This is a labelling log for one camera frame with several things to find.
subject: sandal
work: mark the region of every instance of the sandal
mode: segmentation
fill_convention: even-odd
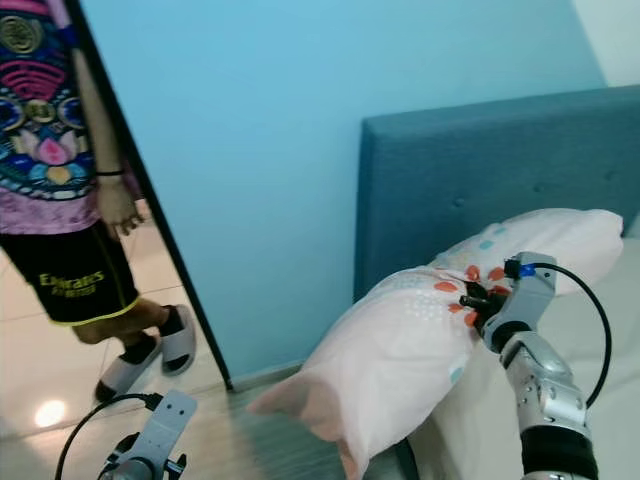
[[[176,305],[175,308],[183,328],[162,337],[162,372],[168,376],[180,375],[191,366],[196,357],[196,330],[193,315],[185,305]],[[179,366],[172,368],[171,362]]]
[[[111,366],[100,378],[95,390],[96,400],[100,403],[111,400],[117,395],[124,395],[131,385],[142,375],[153,360],[162,350],[162,342],[158,337],[153,338],[155,346],[153,350],[140,363],[130,363],[123,360],[122,355],[117,357]]]

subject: white bed sheet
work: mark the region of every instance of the white bed sheet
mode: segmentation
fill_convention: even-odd
[[[640,434],[640,239],[626,239],[612,272],[593,289],[613,335],[609,377],[590,410],[600,478],[637,476]],[[540,333],[569,362],[585,395],[600,373],[604,336],[583,294],[555,299]],[[497,357],[479,344],[458,384],[410,438],[422,480],[518,480],[521,444],[514,394]]]

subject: wristband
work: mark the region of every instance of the wristband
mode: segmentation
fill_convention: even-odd
[[[116,170],[114,172],[96,172],[98,177],[117,177],[118,175],[124,175],[124,170]]]

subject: blue wall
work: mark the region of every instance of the blue wall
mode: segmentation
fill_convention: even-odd
[[[565,0],[84,5],[234,378],[350,304],[363,117],[604,86]]]

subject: patterned shirt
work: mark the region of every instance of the patterned shirt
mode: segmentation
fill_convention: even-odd
[[[0,0],[0,234],[93,225],[95,167],[62,0]]]

